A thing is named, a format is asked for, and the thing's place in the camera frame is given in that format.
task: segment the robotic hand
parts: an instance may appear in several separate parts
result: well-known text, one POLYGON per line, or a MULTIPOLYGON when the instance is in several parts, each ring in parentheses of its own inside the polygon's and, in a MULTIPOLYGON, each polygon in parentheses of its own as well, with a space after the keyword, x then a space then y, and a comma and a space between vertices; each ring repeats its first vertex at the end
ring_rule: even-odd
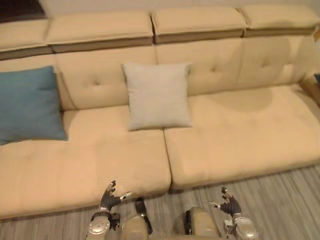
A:
POLYGON ((222 187, 222 197, 226 200, 223 204, 210 201, 215 208, 231 215, 232 220, 224 220, 224 231, 235 236, 236 240, 259 240, 258 232, 250 218, 243 216, 241 207, 228 189, 222 187))
POLYGON ((114 196, 116 181, 112 181, 106 188, 100 202, 98 211, 93 214, 88 225, 86 240, 104 240, 110 229, 116 230, 120 224, 120 214, 110 213, 111 209, 132 195, 127 192, 123 196, 114 196))

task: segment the wall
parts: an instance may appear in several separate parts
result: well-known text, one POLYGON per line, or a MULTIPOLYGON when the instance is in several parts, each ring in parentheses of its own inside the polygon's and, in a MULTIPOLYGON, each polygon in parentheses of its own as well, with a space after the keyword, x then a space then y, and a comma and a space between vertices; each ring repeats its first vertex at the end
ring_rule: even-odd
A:
POLYGON ((39 0, 49 17, 70 13, 105 12, 130 9, 158 9, 189 6, 239 7, 252 3, 300 3, 320 15, 320 0, 39 0))

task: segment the sofa seat cushion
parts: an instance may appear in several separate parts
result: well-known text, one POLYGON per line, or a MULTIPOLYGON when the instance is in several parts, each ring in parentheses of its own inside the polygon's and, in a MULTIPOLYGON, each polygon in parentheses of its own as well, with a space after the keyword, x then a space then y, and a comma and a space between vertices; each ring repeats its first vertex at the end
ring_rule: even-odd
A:
POLYGON ((68 142, 27 140, 0 148, 0 218, 99 203, 116 195, 160 193, 171 183, 162 130, 128 131, 128 106, 67 111, 68 142))
POLYGON ((175 189, 320 159, 320 110, 298 85, 189 97, 193 128, 165 129, 175 189))

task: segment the blue pillow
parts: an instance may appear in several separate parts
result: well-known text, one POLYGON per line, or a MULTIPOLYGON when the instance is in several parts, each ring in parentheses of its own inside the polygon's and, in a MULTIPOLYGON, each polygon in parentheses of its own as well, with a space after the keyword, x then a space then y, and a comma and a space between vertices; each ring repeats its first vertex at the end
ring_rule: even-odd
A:
POLYGON ((52 66, 0 72, 0 145, 26 139, 68 139, 52 66))
POLYGON ((315 77, 316 81, 318 82, 318 85, 320 85, 320 73, 316 73, 314 75, 314 77, 315 77))

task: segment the white pillow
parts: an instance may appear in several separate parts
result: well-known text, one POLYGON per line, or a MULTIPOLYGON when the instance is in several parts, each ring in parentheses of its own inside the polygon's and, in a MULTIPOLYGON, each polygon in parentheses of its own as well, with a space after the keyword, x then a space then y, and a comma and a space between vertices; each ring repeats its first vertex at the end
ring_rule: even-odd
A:
POLYGON ((129 130, 192 126, 187 103, 190 65, 122 65, 129 92, 129 130))

